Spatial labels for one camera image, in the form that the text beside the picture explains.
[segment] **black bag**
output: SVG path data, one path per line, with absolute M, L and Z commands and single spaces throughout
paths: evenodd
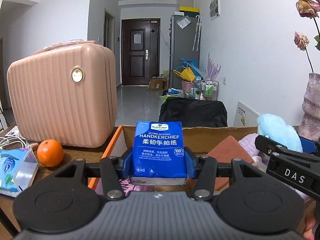
M 227 127 L 227 110 L 221 101 L 168 98 L 159 122 L 182 122 L 182 127 Z

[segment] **orange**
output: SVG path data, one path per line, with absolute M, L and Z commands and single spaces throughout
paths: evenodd
M 37 156 L 43 166 L 55 167 L 63 160 L 63 149 L 56 140 L 44 140 L 38 147 Z

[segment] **plastic tissue packaging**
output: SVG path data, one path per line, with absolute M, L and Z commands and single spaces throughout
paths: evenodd
M 0 150 L 0 194 L 16 197 L 31 186 L 38 167 L 32 149 Z
M 185 185 L 187 170 L 181 122 L 137 123 L 130 178 L 133 185 Z

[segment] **doorway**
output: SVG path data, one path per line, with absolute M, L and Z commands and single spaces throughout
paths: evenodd
M 159 76 L 160 19 L 122 20 L 122 85 L 147 86 Z
M 5 90 L 5 76 L 3 66 L 3 38 L 0 38 L 0 101 L 2 109 L 9 109 L 7 93 Z
M 104 47 L 114 52 L 114 38 L 115 38 L 115 18 L 104 11 L 104 23 L 103 23 L 103 41 Z

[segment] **tiled floor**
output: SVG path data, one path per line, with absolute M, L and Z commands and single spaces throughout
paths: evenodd
M 160 91 L 150 91 L 147 87 L 118 87 L 118 119 L 121 124 L 136 125 L 137 121 L 158 121 L 162 95 Z

